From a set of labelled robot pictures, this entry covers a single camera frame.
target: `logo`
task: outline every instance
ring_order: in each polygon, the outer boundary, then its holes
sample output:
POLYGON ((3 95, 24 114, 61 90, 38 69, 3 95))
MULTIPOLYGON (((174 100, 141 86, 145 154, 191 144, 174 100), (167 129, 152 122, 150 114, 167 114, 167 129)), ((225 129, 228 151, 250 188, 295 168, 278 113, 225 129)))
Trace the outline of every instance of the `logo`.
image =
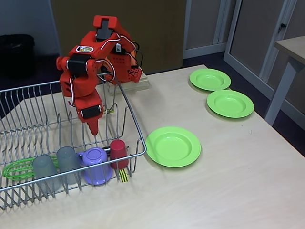
POLYGON ((79 45, 76 48, 77 52, 92 52, 94 50, 94 48, 90 47, 90 46, 81 46, 79 45))

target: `black trash bin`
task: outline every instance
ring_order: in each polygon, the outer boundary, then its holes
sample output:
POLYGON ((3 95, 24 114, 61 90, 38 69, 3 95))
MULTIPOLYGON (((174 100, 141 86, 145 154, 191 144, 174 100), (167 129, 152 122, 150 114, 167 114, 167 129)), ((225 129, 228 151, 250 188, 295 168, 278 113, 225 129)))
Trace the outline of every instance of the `black trash bin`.
POLYGON ((15 34, 0 36, 1 77, 25 79, 35 74, 34 38, 15 34))

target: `gray cup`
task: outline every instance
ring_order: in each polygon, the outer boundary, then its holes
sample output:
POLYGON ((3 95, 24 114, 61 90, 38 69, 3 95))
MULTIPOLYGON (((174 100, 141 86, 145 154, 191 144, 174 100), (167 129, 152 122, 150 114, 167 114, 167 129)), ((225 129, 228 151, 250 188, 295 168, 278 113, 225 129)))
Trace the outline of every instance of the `gray cup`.
MULTIPOLYGON (((57 173, 57 169, 53 164, 52 158, 49 155, 40 155, 33 160, 33 169, 35 173, 36 179, 49 177, 57 173)), ((55 192, 61 186, 61 182, 59 178, 52 178, 45 181, 40 181, 39 185, 42 191, 47 194, 51 192, 55 192)))
MULTIPOLYGON (((81 167, 79 158, 77 157, 74 149, 70 146, 65 146, 57 151, 57 160, 59 170, 61 173, 75 170, 81 167)), ((63 176, 63 182, 65 184, 75 184, 80 180, 81 173, 70 173, 63 176)))

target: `floor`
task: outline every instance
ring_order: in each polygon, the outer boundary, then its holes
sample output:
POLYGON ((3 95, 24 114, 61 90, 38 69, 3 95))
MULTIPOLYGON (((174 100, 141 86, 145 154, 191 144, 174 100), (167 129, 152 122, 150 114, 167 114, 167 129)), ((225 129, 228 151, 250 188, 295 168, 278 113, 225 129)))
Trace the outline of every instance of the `floor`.
MULTIPOLYGON (((253 100, 255 111, 261 117, 264 117, 270 100, 224 61, 224 52, 194 57, 183 61, 183 67, 191 67, 200 64, 205 64, 208 68, 214 68, 229 75, 232 80, 230 88, 249 96, 253 100)), ((303 156, 305 156, 305 131, 302 128, 282 111, 280 111, 277 116, 273 127, 303 156)))
MULTIPOLYGON (((228 74, 232 79, 231 89, 242 92, 249 96, 255 106, 255 111, 264 116, 269 99, 261 94, 256 88, 254 88, 247 80, 245 80, 238 72, 231 68, 224 60, 224 53, 215 53, 206 56, 200 56, 195 58, 186 59, 183 61, 183 67, 190 67, 200 64, 205 64, 208 68, 218 69, 228 74)), ((59 80, 61 72, 56 69, 55 66, 56 56, 40 58, 36 62, 36 75, 28 79, 11 79, 9 77, 1 76, 2 83, 0 84, 0 90, 16 88, 20 86, 32 85, 37 83, 45 83, 59 80)), ((53 92, 60 90, 60 87, 53 88, 53 92)), ((48 87, 41 88, 42 94, 49 94, 50 89, 48 87)), ((5 101, 5 93, 1 93, 0 101, 5 101)), ((9 112, 8 107, 4 103, 4 110, 0 109, 0 116, 3 117, 9 112)), ((294 121, 292 121, 283 112, 280 112, 275 123, 274 128, 291 144, 293 145, 303 156, 305 156, 305 131, 300 128, 294 121)))

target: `red robot arm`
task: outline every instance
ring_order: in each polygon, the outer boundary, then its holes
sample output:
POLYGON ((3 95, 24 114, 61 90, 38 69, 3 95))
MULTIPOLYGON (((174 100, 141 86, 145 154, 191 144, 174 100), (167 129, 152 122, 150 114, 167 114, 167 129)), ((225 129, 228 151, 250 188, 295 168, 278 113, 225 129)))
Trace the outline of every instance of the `red robot arm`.
POLYGON ((93 135, 98 133, 98 119, 103 115, 102 100, 95 87, 100 69, 104 82, 138 82, 142 71, 136 62, 136 46, 116 17, 95 16, 90 31, 68 57, 57 59, 63 70, 60 78, 64 96, 71 97, 79 119, 86 122, 93 135))

